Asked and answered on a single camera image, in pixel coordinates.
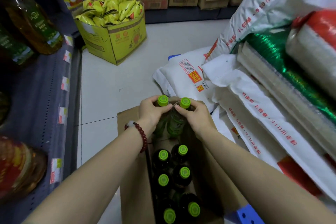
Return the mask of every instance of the bracelet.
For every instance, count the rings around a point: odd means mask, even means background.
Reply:
[[[143,145],[141,148],[140,153],[144,152],[147,149],[147,137],[145,135],[145,132],[142,130],[142,128],[140,127],[139,124],[137,124],[135,121],[130,121],[128,123],[125,124],[125,130],[128,129],[129,127],[133,127],[135,126],[136,129],[140,132],[141,137],[142,137],[142,141],[143,141]]]

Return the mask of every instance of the yellow box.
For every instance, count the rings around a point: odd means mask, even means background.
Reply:
[[[83,8],[74,11],[73,17],[82,12]],[[88,51],[115,65],[123,62],[147,37],[145,10],[139,18],[107,28],[74,20]]]

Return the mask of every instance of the bottle with green cap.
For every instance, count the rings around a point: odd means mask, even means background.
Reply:
[[[168,97],[166,95],[159,96],[157,101],[154,102],[154,105],[158,106],[158,107],[166,106],[168,104],[169,104],[169,101],[168,101]],[[168,112],[163,113],[161,115],[161,118],[160,118],[158,124],[156,125],[155,131],[153,132],[153,134],[156,137],[161,137],[163,135],[163,132],[164,132],[165,127],[166,127],[167,119],[168,119]]]
[[[159,149],[154,152],[152,157],[153,172],[168,170],[171,165],[171,155],[165,149]]]
[[[193,193],[175,192],[173,200],[177,203],[181,219],[194,220],[201,213],[200,200]]]
[[[174,167],[172,176],[176,190],[185,189],[192,180],[190,169],[186,165]]]
[[[189,98],[182,98],[179,102],[174,105],[179,105],[180,107],[190,110],[191,101]],[[177,137],[182,134],[184,126],[187,124],[187,119],[180,115],[176,111],[175,107],[170,110],[170,119],[167,124],[167,131],[171,137]]]
[[[188,147],[185,144],[175,144],[171,150],[171,158],[175,165],[185,163],[188,160]]]
[[[173,184],[171,175],[167,171],[160,171],[153,177],[153,187],[158,198],[167,196]]]
[[[162,199],[157,205],[157,223],[175,223],[178,209],[177,204],[173,200],[167,197]]]

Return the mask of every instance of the floor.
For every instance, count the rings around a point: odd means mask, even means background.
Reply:
[[[227,23],[218,20],[146,25],[147,40],[119,66],[84,50],[77,167],[117,137],[118,112],[161,94],[152,74],[168,62],[168,56],[212,46]],[[99,223],[121,223],[119,190]]]

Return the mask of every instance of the green bottle cap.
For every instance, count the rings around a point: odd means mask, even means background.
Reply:
[[[160,186],[162,187],[167,186],[169,182],[168,175],[165,174],[160,175],[157,181],[159,182]]]
[[[159,96],[159,98],[157,99],[157,103],[159,104],[159,106],[168,105],[169,104],[168,97],[166,95]]]
[[[178,153],[179,153],[181,156],[186,155],[187,152],[188,152],[188,147],[185,146],[184,144],[181,144],[181,145],[178,147]]]
[[[189,168],[187,167],[182,167],[180,169],[180,176],[183,178],[183,179],[187,179],[189,176],[190,176],[190,170]]]
[[[159,160],[161,160],[161,161],[166,161],[167,158],[168,158],[168,151],[166,151],[166,150],[161,150],[161,151],[159,152]]]
[[[188,98],[181,98],[180,100],[180,107],[187,109],[191,104],[190,99]]]
[[[190,202],[188,205],[188,212],[191,216],[197,217],[201,213],[200,206],[196,202]]]
[[[175,222],[176,214],[175,211],[171,208],[165,209],[163,212],[163,219],[167,224],[172,224]]]

